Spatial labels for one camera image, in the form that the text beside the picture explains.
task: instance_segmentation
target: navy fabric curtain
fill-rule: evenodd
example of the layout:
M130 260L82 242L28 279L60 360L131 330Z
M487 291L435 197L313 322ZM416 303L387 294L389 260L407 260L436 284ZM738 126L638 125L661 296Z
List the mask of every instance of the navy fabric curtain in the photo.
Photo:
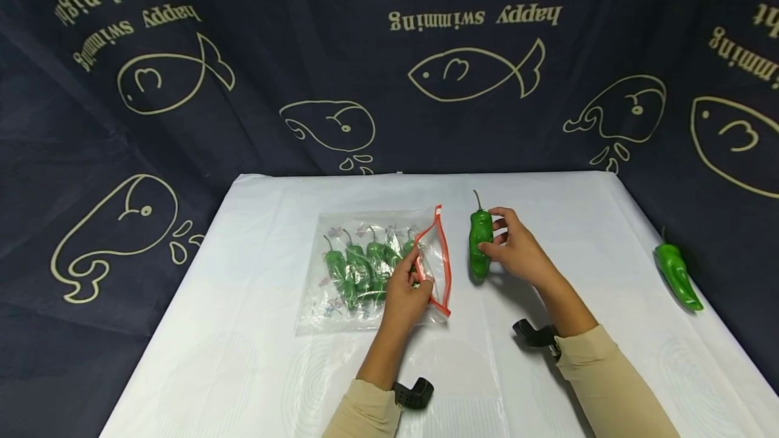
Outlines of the navy fabric curtain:
M0 0L0 434L97 436L241 172L616 172L777 389L778 37L779 0Z

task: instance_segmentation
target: white table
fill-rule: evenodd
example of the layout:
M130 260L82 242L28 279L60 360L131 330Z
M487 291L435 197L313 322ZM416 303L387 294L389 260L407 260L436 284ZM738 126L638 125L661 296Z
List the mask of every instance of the white table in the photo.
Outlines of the white table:
M533 291L467 277L474 188L517 210L683 437L776 436L779 398L707 301L690 315L673 300L651 257L659 237L604 172L240 176L101 436L318 437L373 338L294 335L318 214L437 203L452 315L409 344L400 381L424 376L435 394L398 436L588 436L547 353L513 339L518 319L548 323Z

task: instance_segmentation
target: red zipper seal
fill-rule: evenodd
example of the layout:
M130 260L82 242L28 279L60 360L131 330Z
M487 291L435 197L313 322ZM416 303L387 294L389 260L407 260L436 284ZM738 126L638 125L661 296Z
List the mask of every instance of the red zipper seal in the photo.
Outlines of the red zipper seal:
M446 288L443 291L443 304L440 304L438 301L436 301L432 295L430 296L430 303L432 303L432 305L434 305L443 315L449 318L449 316L452 314L452 312L449 310L449 294L452 290L452 268L449 264L449 245L446 244L446 235L443 233L443 227L441 226L440 205L435 207L435 217L433 218L433 223L430 227L427 227L425 232L420 233L414 238L414 245L419 245L419 241L422 239L422 237L424 237L426 233L430 232L431 229L433 229L435 226L438 227L439 233L441 234L441 258L443 259L443 274L446 281ZM417 257L415 260L415 266L417 268L417 274L420 274L422 278L435 280L435 278L427 277L425 275L424 267L422 267L421 263L421 256Z

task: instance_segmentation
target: plastic bag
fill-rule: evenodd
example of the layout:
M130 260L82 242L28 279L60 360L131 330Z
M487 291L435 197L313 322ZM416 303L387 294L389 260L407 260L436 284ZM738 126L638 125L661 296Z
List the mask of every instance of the plastic bag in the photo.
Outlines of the plastic bag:
M433 282L420 323L446 321L452 275L440 205L401 212L321 214L297 335L378 329L386 281L414 244L419 246L417 280Z

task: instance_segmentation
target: black wrist mount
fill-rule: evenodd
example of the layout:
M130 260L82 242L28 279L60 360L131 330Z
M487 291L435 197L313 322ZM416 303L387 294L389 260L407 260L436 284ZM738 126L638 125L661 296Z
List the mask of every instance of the black wrist mount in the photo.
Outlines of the black wrist mount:
M543 326L536 330L533 328L531 322L525 320L517 321L512 326L517 335L521 336L528 347L534 349L543 349L543 347L549 347L549 351L552 352L554 361L560 360L560 347L557 342L554 341L554 337L558 335L557 329L554 325Z
M433 385L427 379L420 377L409 389L399 382L395 382L392 390L395 391L395 402L408 409L425 409L433 396Z

